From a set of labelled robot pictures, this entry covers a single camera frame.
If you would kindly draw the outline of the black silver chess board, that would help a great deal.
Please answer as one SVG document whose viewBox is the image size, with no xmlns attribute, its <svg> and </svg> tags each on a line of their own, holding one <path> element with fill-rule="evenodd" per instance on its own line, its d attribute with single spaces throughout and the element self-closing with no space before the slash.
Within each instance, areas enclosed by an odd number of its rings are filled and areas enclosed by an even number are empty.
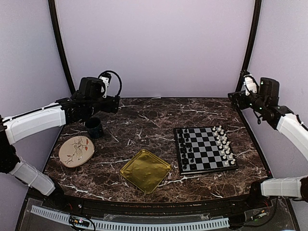
<svg viewBox="0 0 308 231">
<path fill-rule="evenodd" d="M 212 128 L 213 127 L 187 128 L 189 130 L 192 140 L 192 148 L 194 152 L 197 170 L 186 173 L 182 172 L 180 164 L 179 147 L 177 144 L 176 135 L 176 129 L 178 128 L 173 129 L 175 145 L 177 148 L 179 172 L 181 175 L 204 174 L 238 169 L 237 160 L 235 166 L 223 167 L 223 164 L 220 161 L 218 148 L 214 146 L 215 138 L 213 136 Z"/>
</svg>

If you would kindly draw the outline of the gold square tray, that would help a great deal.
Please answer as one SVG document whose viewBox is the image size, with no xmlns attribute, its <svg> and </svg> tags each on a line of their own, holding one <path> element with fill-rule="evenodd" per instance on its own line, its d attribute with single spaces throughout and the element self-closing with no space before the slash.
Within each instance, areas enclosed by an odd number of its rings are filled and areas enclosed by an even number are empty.
<svg viewBox="0 0 308 231">
<path fill-rule="evenodd" d="M 151 194 L 171 170 L 171 164 L 140 150 L 120 170 L 120 175 L 145 194 Z"/>
</svg>

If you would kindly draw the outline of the black chess pieces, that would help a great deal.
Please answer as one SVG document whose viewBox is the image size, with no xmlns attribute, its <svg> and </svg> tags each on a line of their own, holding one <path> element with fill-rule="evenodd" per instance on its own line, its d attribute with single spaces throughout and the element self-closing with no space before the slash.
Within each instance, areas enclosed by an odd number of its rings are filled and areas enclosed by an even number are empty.
<svg viewBox="0 0 308 231">
<path fill-rule="evenodd" d="M 197 170 L 189 130 L 187 128 L 178 128 L 176 129 L 176 135 L 182 172 Z"/>
</svg>

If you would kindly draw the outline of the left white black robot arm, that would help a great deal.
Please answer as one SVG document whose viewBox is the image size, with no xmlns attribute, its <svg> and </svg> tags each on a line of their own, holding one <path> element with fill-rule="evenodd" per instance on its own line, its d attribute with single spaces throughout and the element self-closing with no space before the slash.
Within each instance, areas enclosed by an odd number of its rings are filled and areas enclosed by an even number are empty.
<svg viewBox="0 0 308 231">
<path fill-rule="evenodd" d="M 107 89 L 114 71 L 107 70 L 98 77 L 84 77 L 79 89 L 70 98 L 59 99 L 42 108 L 0 119 L 0 171 L 16 177 L 29 187 L 49 196 L 58 210 L 68 206 L 62 188 L 16 154 L 14 144 L 50 128 L 75 122 L 86 122 L 98 112 L 117 113 L 120 93 L 109 96 Z"/>
</svg>

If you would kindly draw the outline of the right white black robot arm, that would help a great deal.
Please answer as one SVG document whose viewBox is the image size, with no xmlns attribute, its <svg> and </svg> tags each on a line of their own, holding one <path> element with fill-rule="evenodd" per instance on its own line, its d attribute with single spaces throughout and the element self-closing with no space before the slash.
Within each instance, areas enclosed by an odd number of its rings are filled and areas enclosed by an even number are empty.
<svg viewBox="0 0 308 231">
<path fill-rule="evenodd" d="M 239 90 L 228 95 L 233 107 L 240 110 L 251 108 L 258 121 L 266 121 L 274 130 L 284 135 L 300 152 L 308 156 L 308 128 L 287 106 L 279 105 L 280 84 L 262 77 L 257 83 L 250 74 L 241 78 Z M 308 200 L 308 178 L 271 178 L 251 184 L 245 204 L 257 208 L 264 199 L 271 196 L 291 197 L 300 201 Z"/>
</svg>

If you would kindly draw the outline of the white chess pieces row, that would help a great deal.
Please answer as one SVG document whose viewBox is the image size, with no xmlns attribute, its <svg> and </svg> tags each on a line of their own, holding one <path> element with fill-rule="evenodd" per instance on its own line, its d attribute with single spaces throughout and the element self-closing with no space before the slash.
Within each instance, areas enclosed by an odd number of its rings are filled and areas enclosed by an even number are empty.
<svg viewBox="0 0 308 231">
<path fill-rule="evenodd" d="M 214 146 L 218 148 L 220 161 L 223 167 L 235 166 L 236 159 L 233 150 L 231 149 L 230 141 L 228 140 L 227 133 L 222 126 L 214 126 L 212 128 L 213 136 L 215 138 Z"/>
</svg>

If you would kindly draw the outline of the dark blue mug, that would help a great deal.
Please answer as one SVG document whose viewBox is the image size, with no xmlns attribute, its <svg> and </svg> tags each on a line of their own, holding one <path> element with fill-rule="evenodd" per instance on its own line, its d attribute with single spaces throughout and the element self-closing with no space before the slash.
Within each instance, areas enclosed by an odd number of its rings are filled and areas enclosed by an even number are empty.
<svg viewBox="0 0 308 231">
<path fill-rule="evenodd" d="M 97 117 L 92 117 L 87 120 L 85 127 L 89 136 L 93 139 L 98 139 L 104 135 L 101 120 Z"/>
</svg>

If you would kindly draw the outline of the round painted wooden plate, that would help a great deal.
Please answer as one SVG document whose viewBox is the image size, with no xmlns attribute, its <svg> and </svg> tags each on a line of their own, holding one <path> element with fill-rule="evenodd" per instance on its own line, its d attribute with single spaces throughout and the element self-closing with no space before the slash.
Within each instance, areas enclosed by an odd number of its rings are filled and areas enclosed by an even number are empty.
<svg viewBox="0 0 308 231">
<path fill-rule="evenodd" d="M 75 168 L 89 161 L 95 152 L 90 138 L 75 136 L 68 139 L 58 152 L 61 163 L 68 168 Z"/>
</svg>

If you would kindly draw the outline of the right black frame post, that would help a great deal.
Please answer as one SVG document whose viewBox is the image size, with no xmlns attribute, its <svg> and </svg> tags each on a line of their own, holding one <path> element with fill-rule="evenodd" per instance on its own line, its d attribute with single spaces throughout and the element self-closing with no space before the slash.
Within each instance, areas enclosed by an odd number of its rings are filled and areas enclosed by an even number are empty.
<svg viewBox="0 0 308 231">
<path fill-rule="evenodd" d="M 242 69 L 240 71 L 240 76 L 239 76 L 235 91 L 242 90 L 242 86 L 244 84 L 244 74 L 248 73 L 248 67 L 250 64 L 250 60 L 251 60 L 251 56 L 252 56 L 253 48 L 254 48 L 254 43 L 256 39 L 256 34 L 257 34 L 258 22 L 259 22 L 259 17 L 260 17 L 260 12 L 261 12 L 261 5 L 262 5 L 262 0 L 255 0 L 252 23 L 251 23 L 248 42 L 247 42 L 246 52 L 245 52 Z"/>
</svg>

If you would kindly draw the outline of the black frame post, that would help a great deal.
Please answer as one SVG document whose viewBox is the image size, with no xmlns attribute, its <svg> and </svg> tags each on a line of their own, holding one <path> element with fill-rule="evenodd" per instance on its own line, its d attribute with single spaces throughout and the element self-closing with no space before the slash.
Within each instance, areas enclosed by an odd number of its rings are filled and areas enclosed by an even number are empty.
<svg viewBox="0 0 308 231">
<path fill-rule="evenodd" d="M 253 48 L 254 48 L 254 43 L 256 39 L 256 34 L 257 34 L 258 22 L 259 22 L 259 17 L 260 17 L 260 12 L 261 12 L 261 5 L 262 5 L 262 0 L 255 0 L 252 23 L 251 23 L 248 42 L 247 42 L 246 52 L 245 52 L 242 69 L 240 71 L 240 76 L 239 76 L 235 91 L 242 90 L 242 86 L 244 84 L 244 74 L 248 73 L 248 67 L 250 64 L 250 60 L 251 60 L 251 56 L 252 56 Z"/>
<path fill-rule="evenodd" d="M 53 28 L 53 33 L 56 41 L 56 46 L 58 50 L 58 54 L 60 57 L 60 61 L 62 64 L 64 76 L 66 83 L 68 85 L 69 91 L 71 95 L 73 95 L 76 91 L 75 85 L 73 83 L 72 75 L 70 72 L 69 64 L 67 61 L 66 53 L 64 50 L 64 44 L 62 40 L 62 34 L 60 30 L 60 24 L 59 24 L 59 19 L 58 19 L 58 14 L 57 14 L 57 9 L 56 9 L 56 1 L 55 0 L 48 0 L 48 6 L 49 6 L 49 12 L 50 12 L 50 18 L 51 18 L 51 24 Z"/>
</svg>

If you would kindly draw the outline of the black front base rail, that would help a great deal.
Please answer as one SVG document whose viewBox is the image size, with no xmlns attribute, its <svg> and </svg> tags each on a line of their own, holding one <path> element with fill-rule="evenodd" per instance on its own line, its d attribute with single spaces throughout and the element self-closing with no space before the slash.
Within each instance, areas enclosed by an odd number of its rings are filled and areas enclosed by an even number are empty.
<svg viewBox="0 0 308 231">
<path fill-rule="evenodd" d="M 268 208 L 267 198 L 256 199 L 249 204 L 248 187 L 227 184 L 186 182 L 162 184 L 153 193 L 146 194 L 130 183 L 74 185 L 61 184 L 67 205 L 64 212 L 78 215 L 211 215 L 237 216 L 252 209 Z"/>
</svg>

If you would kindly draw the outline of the left black frame post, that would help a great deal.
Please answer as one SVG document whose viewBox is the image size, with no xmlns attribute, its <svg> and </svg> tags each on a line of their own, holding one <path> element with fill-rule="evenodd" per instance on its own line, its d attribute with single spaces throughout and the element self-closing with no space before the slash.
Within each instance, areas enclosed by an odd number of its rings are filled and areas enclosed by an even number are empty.
<svg viewBox="0 0 308 231">
<path fill-rule="evenodd" d="M 53 28 L 53 33 L 56 41 L 56 46 L 58 50 L 58 54 L 60 57 L 60 61 L 62 64 L 64 76 L 66 83 L 68 85 L 69 91 L 71 95 L 73 95 L 76 91 L 75 85 L 73 83 L 72 75 L 70 72 L 69 64 L 67 61 L 66 53 L 64 50 L 64 44 L 62 40 L 62 34 L 60 30 L 60 24 L 59 24 L 59 19 L 58 19 L 58 14 L 57 14 L 57 9 L 56 9 L 56 1 L 55 0 L 48 0 L 48 6 L 49 6 L 49 12 L 50 12 L 50 18 L 51 18 L 51 24 Z"/>
</svg>

